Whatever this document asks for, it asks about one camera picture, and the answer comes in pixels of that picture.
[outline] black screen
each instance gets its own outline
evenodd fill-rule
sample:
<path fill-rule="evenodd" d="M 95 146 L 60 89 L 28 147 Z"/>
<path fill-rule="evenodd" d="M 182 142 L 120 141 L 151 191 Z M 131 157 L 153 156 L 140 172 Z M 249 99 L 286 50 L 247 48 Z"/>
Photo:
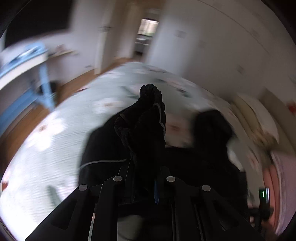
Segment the black screen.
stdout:
<path fill-rule="evenodd" d="M 32 0 L 11 21 L 5 47 L 22 39 L 69 27 L 73 0 Z"/>

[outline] blue desk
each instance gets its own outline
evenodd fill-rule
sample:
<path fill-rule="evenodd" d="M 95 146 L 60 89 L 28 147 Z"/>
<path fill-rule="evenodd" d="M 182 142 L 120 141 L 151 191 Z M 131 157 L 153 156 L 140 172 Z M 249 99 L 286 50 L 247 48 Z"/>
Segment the blue desk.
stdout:
<path fill-rule="evenodd" d="M 36 92 L 34 86 L 22 94 L 13 102 L 0 116 L 0 136 L 5 132 L 8 126 L 15 118 L 23 112 L 30 104 L 36 102 L 42 104 L 50 111 L 54 110 L 54 101 L 47 75 L 46 60 L 48 59 L 48 50 L 42 43 L 28 45 L 25 52 L 14 58 L 0 69 L 0 91 L 16 77 L 39 66 L 39 76 L 43 95 Z"/>

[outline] bright window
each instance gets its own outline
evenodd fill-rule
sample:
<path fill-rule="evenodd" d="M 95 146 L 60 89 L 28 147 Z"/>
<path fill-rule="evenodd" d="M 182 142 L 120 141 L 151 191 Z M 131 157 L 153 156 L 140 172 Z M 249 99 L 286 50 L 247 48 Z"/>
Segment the bright window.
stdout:
<path fill-rule="evenodd" d="M 153 36 L 155 34 L 158 21 L 142 19 L 138 34 Z"/>

